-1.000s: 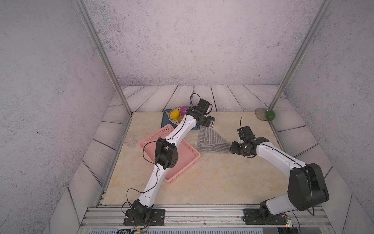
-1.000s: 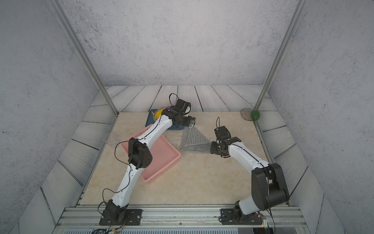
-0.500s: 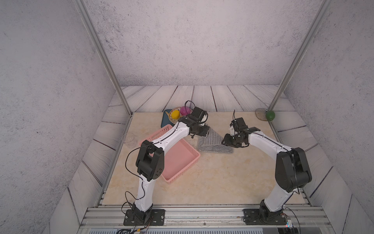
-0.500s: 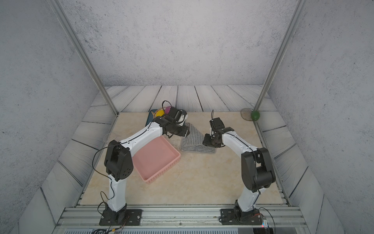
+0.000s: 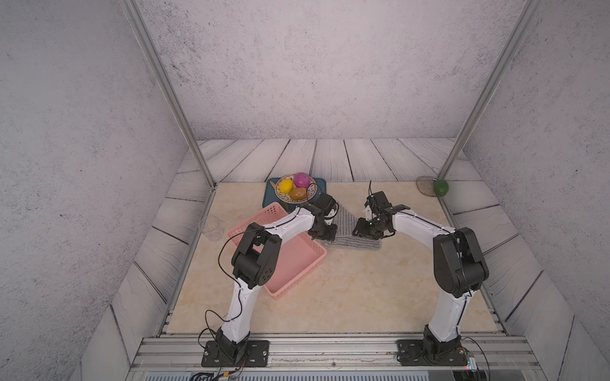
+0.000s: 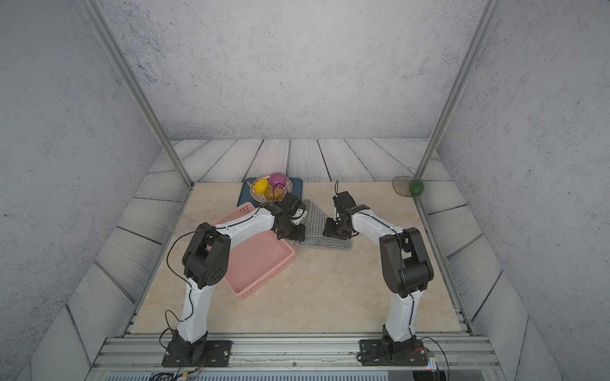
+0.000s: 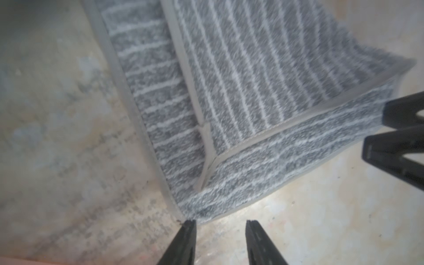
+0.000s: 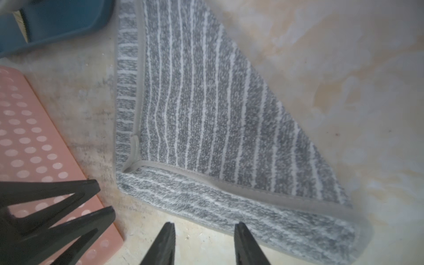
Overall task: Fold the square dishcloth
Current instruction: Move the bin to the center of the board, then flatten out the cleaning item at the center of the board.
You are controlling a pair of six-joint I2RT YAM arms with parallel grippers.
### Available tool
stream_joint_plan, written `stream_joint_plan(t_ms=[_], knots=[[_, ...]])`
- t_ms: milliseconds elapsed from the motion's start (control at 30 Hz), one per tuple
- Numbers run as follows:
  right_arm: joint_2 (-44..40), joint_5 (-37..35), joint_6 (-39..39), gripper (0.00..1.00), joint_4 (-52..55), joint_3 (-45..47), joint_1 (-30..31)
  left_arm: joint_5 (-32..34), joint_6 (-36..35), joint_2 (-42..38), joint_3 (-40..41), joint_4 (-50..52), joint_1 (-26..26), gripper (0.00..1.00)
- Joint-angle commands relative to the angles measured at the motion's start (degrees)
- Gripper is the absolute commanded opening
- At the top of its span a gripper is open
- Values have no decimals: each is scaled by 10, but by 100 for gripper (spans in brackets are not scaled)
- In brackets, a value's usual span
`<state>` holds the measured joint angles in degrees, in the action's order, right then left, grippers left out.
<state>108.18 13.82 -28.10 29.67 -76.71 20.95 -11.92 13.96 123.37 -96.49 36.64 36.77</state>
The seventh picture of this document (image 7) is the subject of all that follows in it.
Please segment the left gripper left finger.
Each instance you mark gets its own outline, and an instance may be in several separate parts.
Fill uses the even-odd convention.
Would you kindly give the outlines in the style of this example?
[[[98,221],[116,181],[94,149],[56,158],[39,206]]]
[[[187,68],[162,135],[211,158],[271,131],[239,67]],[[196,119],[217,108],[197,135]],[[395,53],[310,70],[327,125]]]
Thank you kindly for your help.
[[[157,265],[193,265],[197,239],[197,222],[186,220]]]

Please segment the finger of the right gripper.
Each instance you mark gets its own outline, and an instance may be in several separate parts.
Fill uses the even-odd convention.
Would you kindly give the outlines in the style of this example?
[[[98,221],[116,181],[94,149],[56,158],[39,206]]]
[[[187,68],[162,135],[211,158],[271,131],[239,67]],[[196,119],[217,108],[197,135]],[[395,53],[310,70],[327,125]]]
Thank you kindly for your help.
[[[424,124],[418,112],[424,110],[424,93],[419,92],[387,102],[382,124],[393,129],[404,129]]]
[[[364,139],[362,159],[366,163],[423,191],[424,164],[408,159],[408,154],[424,153],[422,125],[399,129]]]

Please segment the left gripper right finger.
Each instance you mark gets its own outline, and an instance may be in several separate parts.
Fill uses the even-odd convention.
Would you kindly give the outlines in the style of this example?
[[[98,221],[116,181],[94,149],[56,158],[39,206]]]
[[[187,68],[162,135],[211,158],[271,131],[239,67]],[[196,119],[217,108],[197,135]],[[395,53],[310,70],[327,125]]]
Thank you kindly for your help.
[[[246,222],[245,236],[250,265],[288,265],[257,220]]]

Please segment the grey striped square dishcloth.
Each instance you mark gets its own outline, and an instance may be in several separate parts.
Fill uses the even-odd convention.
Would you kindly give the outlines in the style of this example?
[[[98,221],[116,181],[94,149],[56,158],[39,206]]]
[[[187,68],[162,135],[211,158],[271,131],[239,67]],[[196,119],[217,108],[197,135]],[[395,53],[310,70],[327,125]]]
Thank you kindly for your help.
[[[163,196],[206,223],[381,125],[413,59],[319,1],[84,1]]]

